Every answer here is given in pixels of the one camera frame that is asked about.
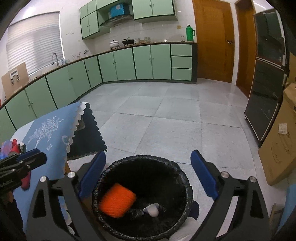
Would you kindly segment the green lower kitchen cabinets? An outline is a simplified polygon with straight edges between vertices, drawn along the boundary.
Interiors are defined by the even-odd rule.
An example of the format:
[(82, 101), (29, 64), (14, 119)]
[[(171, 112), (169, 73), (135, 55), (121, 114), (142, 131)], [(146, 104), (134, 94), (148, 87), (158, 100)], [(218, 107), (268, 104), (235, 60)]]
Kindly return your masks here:
[(63, 65), (30, 81), (1, 106), (1, 142), (25, 124), (115, 82), (197, 81), (197, 43), (142, 44)]

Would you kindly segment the red plastic bag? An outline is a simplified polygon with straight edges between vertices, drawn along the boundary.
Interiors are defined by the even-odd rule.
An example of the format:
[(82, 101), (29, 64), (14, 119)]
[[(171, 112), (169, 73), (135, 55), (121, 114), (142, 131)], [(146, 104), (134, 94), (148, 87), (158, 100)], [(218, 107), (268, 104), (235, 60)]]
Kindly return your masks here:
[[(5, 142), (2, 143), (1, 146), (1, 160), (7, 158), (8, 156), (14, 155), (14, 154), (22, 154), (25, 153), (27, 151), (26, 145), (17, 140), (17, 139), (13, 139), (11, 140), (7, 140)], [(25, 178), (23, 178), (22, 180), (22, 185), (21, 188), (22, 190), (28, 190), (30, 187), (30, 181), (31, 181), (31, 172), (29, 172), (27, 174), (27, 176)]]

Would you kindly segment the chrome sink faucet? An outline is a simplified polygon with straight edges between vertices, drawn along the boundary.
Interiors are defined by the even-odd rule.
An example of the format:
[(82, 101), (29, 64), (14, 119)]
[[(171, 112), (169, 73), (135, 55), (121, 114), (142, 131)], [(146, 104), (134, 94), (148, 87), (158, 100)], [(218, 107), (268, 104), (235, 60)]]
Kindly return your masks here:
[(54, 64), (56, 64), (57, 67), (60, 67), (58, 56), (55, 52), (52, 54), (52, 65)]

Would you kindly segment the white window blinds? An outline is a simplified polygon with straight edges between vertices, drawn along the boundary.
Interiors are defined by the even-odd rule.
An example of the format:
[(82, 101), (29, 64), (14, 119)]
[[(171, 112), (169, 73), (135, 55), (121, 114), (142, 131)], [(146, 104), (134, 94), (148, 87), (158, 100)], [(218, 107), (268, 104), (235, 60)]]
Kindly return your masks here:
[(52, 64), (52, 54), (64, 59), (60, 31), (60, 13), (29, 17), (8, 27), (6, 54), (8, 69), (26, 63), (28, 74)]

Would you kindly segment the black wok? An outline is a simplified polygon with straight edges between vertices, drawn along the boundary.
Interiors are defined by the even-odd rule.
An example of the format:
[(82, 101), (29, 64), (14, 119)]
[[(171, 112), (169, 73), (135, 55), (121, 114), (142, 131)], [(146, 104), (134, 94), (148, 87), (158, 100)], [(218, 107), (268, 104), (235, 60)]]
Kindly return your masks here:
[(124, 46), (134, 45), (134, 39), (130, 39), (130, 38), (123, 39), (122, 43)]

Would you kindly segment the blue range hood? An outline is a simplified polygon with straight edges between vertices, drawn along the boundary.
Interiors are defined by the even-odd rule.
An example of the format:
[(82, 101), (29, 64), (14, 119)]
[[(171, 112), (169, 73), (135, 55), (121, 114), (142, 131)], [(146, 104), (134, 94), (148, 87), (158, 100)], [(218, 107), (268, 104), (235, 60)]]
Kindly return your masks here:
[(111, 18), (115, 18), (117, 16), (124, 16), (130, 14), (129, 5), (126, 3), (120, 3), (110, 8), (110, 16)]

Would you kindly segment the orange mesh sponge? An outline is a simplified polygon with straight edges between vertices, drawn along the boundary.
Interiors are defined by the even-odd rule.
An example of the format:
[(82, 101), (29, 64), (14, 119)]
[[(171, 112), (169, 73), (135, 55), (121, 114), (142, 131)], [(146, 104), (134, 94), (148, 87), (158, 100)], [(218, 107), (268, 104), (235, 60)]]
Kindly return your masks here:
[(121, 218), (130, 210), (136, 199), (132, 191), (116, 183), (104, 194), (98, 209), (112, 218)]

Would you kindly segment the green kitchen cabinets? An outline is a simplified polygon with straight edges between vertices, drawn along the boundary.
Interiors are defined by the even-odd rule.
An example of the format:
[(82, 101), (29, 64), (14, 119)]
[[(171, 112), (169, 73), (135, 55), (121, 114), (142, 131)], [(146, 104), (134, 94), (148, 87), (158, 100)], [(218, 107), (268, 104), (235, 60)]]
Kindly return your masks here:
[[(129, 5), (129, 15), (111, 18), (110, 8), (120, 3)], [(157, 21), (176, 21), (174, 1), (132, 0), (132, 1), (100, 1), (93, 0), (79, 9), (82, 39), (91, 39), (109, 33), (110, 29), (134, 20), (140, 23)]]
[(63, 65), (30, 81), (1, 106), (1, 142), (25, 124), (115, 82), (197, 81), (197, 43), (142, 44)]

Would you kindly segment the blue tree-print tablecloth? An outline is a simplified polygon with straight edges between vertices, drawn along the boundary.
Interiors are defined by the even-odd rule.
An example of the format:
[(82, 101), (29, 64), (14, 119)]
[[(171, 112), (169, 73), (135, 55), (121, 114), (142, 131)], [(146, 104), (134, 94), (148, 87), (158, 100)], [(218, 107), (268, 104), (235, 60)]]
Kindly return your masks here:
[(28, 151), (39, 149), (47, 156), (46, 164), (31, 171), (29, 189), (19, 187), (14, 191), (24, 232), (33, 194), (42, 176), (60, 179), (67, 161), (107, 150), (88, 102), (75, 102), (45, 114), (19, 128), (12, 138), (23, 142)]

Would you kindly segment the white cooking pot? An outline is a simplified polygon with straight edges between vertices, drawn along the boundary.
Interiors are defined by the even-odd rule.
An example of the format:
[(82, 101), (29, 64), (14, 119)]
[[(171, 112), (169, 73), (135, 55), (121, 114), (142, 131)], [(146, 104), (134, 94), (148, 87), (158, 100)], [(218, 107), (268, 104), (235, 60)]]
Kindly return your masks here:
[(116, 49), (116, 48), (119, 48), (119, 42), (117, 40), (112, 40), (110, 43), (110, 49)]

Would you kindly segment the black glass cabinet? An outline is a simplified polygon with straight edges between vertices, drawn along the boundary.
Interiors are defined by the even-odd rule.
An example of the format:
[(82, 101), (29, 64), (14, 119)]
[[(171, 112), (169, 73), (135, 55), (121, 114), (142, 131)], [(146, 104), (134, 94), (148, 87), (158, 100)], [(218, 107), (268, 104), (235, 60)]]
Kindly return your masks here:
[(266, 139), (280, 109), (287, 80), (285, 32), (276, 9), (254, 15), (256, 58), (253, 83), (245, 109), (260, 147)]

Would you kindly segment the cardboard box on floor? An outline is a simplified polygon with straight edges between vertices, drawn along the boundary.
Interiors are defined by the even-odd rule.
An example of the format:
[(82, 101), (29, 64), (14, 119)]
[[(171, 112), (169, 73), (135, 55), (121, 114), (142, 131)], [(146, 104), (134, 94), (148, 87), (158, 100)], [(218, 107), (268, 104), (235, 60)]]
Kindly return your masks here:
[(258, 154), (268, 185), (275, 185), (295, 169), (295, 83), (283, 92), (272, 128)]

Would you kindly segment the green upper kitchen cabinets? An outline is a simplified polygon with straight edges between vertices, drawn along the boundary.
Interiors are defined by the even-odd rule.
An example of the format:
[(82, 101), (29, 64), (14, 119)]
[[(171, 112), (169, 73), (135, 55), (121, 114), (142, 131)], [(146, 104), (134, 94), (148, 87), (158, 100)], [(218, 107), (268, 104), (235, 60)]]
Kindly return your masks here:
[[(129, 5), (129, 15), (111, 18), (110, 8), (120, 3)], [(109, 33), (110, 29), (134, 20), (140, 23), (157, 21), (176, 21), (174, 1), (132, 0), (132, 1), (100, 1), (93, 0), (79, 9), (82, 39), (91, 39)]]

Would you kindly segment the black trash bin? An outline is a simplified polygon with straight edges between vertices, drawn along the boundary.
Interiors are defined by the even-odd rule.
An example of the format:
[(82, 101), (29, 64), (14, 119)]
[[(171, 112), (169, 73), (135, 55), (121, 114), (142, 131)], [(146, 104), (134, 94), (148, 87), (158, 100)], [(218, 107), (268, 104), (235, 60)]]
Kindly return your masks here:
[[(116, 183), (137, 199), (121, 218), (98, 209), (104, 194)], [(103, 229), (121, 240), (161, 240), (170, 237), (185, 222), (193, 202), (193, 190), (180, 166), (165, 158), (138, 155), (112, 163), (102, 172), (92, 193), (92, 210)], [(143, 209), (159, 204), (159, 215)]]

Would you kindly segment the wooden door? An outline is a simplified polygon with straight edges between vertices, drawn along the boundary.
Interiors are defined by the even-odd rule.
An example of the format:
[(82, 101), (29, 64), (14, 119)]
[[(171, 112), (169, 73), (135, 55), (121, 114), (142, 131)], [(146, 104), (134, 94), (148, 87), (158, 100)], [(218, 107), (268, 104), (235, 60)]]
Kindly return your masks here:
[(225, 1), (193, 1), (199, 78), (232, 82), (234, 25)]
[(251, 0), (235, 3), (239, 31), (239, 61), (236, 86), (249, 96), (253, 83), (256, 56), (256, 32), (253, 15), (255, 9)]

